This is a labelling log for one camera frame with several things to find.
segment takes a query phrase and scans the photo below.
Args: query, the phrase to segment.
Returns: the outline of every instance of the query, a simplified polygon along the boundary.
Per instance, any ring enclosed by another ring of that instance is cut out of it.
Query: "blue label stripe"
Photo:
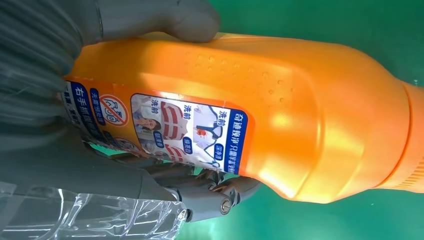
[[[82,124],[84,124],[91,136],[93,136],[96,140],[107,144],[108,142],[103,137],[96,124],[96,120],[94,119],[88,96],[89,93],[86,88],[78,82],[70,82],[70,87],[72,89],[73,101],[81,118]]]
[[[224,159],[224,146],[220,143],[215,144],[214,146],[214,158],[216,160],[223,160]]]
[[[182,145],[186,154],[193,154],[193,142],[189,137],[182,138]]]
[[[162,137],[162,133],[160,131],[154,131],[153,137],[154,137],[154,143],[156,144],[156,146],[158,148],[163,149],[165,147],[165,144],[164,144],[164,139]]]
[[[100,100],[99,100],[99,91],[95,88],[90,89],[90,97],[91,97],[91,103],[92,108],[94,110],[95,118],[97,119],[98,124],[100,125],[106,125],[105,118],[103,117],[103,112],[100,106]]]
[[[232,109],[225,144],[224,171],[227,173],[239,173],[247,126],[248,116],[241,110]]]

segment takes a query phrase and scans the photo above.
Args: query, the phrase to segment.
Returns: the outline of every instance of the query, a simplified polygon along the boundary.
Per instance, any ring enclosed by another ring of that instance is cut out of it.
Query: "bottle label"
[[[240,110],[165,92],[72,78],[62,101],[94,144],[141,157],[239,173],[248,127]]]

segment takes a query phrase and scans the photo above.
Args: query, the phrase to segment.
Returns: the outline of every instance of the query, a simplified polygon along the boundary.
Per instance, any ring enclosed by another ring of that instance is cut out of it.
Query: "clear plastic bag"
[[[172,240],[187,217],[182,202],[131,199],[33,187],[12,213],[1,211],[13,188],[0,182],[0,218],[10,221],[4,240]]]

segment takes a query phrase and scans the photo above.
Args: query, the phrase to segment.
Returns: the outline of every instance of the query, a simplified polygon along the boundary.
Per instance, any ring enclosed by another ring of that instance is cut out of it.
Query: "green background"
[[[424,86],[422,0],[210,0],[222,32],[348,45]],[[424,195],[370,190],[331,204],[291,202],[267,187],[177,240],[423,240]]]

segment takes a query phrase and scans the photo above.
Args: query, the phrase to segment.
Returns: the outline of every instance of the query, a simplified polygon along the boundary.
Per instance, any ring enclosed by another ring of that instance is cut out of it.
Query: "robotic hand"
[[[176,163],[119,164],[134,156],[105,156],[61,117],[64,108],[56,95],[65,89],[62,76],[83,46],[149,32],[207,42],[220,19],[206,0],[2,0],[0,9],[0,233],[13,232],[8,226],[35,186],[181,201],[187,222],[225,215],[258,189],[247,177],[223,181],[221,173],[193,175],[191,166]],[[2,186],[13,186],[8,198],[2,198],[8,192]],[[56,239],[57,231],[47,232]]]

